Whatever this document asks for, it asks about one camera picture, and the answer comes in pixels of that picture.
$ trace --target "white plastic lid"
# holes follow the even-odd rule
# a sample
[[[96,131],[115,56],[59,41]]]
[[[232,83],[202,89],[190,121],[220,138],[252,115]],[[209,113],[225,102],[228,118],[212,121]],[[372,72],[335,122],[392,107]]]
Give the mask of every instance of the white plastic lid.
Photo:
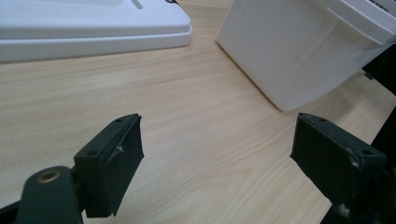
[[[319,0],[332,13],[381,45],[396,43],[396,1]]]
[[[170,35],[190,26],[165,0],[0,0],[0,39]]]

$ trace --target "white bucket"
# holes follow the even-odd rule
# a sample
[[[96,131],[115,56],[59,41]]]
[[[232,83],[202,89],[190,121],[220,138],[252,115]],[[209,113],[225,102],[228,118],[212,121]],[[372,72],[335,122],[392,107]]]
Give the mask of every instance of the white bucket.
[[[235,0],[218,41],[276,106],[292,110],[396,42],[396,1]]]

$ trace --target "screw hole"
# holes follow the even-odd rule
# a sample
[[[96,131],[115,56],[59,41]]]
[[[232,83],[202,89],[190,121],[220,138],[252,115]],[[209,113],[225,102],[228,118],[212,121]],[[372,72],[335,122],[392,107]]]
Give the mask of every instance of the screw hole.
[[[58,178],[60,175],[61,175],[61,172],[59,172],[57,170],[47,171],[46,173],[40,175],[37,178],[37,182],[40,184],[49,183],[52,180]]]
[[[91,150],[91,151],[89,151],[89,152],[87,153],[87,156],[94,156],[94,155],[96,155],[97,153],[98,153],[97,151]]]
[[[363,150],[362,153],[363,153],[364,155],[367,155],[367,156],[373,155],[373,152],[371,152],[371,151],[369,151],[369,150]]]

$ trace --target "wooden table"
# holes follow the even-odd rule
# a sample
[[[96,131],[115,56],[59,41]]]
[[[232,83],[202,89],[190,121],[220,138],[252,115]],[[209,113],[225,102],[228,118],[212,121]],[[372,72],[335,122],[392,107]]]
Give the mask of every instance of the wooden table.
[[[0,206],[113,119],[139,113],[146,154],[116,217],[86,223],[319,223],[330,206],[290,159],[299,111],[371,143],[396,106],[362,73],[282,112],[216,42],[231,0],[180,0],[184,48],[0,64]]]

